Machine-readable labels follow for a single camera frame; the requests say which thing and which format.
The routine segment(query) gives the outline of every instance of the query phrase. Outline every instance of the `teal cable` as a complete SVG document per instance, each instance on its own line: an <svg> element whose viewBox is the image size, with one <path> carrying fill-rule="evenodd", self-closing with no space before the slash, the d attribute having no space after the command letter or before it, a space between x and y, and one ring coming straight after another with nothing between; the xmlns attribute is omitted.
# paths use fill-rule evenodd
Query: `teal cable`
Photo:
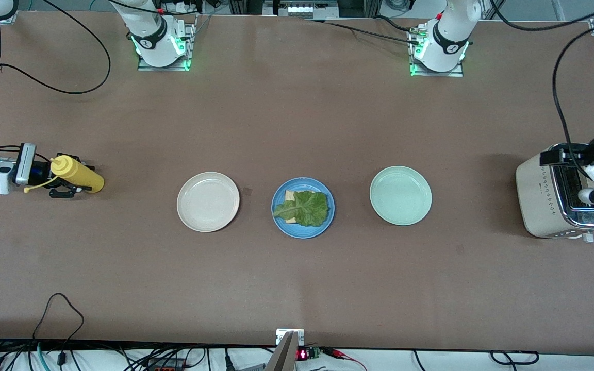
<svg viewBox="0 0 594 371"><path fill-rule="evenodd" d="M43 352L40 351L40 342L38 342L38 347L36 347L36 351L38 352L38 358L40 359L40 364L43 365L45 371L50 371L50 368L47 366L47 362L45 362L45 357L43 356Z"/></svg>

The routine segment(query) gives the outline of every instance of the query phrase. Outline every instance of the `mustard bottle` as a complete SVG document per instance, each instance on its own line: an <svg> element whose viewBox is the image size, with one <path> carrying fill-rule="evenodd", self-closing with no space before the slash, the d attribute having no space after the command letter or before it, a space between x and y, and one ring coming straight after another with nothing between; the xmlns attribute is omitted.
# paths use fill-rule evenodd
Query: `mustard bottle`
<svg viewBox="0 0 594 371"><path fill-rule="evenodd" d="M76 186L91 187L91 190L87 191L89 193L99 192L104 187L104 178L75 158L66 155L54 158L50 169L54 175Z"/></svg>

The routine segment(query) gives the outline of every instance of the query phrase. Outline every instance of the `blue plate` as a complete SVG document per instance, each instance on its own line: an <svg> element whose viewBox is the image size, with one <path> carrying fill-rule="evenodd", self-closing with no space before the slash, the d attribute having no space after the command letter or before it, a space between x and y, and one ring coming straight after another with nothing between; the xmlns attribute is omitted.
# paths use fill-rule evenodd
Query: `blue plate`
<svg viewBox="0 0 594 371"><path fill-rule="evenodd" d="M283 233L295 238L313 238L324 232L334 220L334 211L336 209L334 204L334 197L323 183L313 178L295 178L283 183L281 187L276 190L272 198L272 214L276 206L283 204L286 198L286 191L315 191L322 192L327 196L327 219L321 226L301 226L299 224L287 224L282 218L274 218L274 223Z"/></svg>

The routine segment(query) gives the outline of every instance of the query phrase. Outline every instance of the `white plate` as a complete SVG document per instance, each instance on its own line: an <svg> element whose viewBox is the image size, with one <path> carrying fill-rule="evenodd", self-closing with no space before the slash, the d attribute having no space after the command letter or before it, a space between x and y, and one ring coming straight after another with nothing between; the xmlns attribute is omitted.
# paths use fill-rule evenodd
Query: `white plate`
<svg viewBox="0 0 594 371"><path fill-rule="evenodd" d="M224 174L204 172L189 179L177 195L177 214L197 232L214 232L238 213L240 192Z"/></svg>

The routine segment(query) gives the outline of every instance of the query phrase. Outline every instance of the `green plate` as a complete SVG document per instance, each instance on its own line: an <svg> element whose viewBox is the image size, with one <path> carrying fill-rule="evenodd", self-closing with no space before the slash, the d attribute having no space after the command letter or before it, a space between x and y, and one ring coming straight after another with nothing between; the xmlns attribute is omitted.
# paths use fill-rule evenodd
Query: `green plate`
<svg viewBox="0 0 594 371"><path fill-rule="evenodd" d="M432 191L419 172L405 166L391 166L370 183L370 203L385 221L413 225L430 211Z"/></svg>

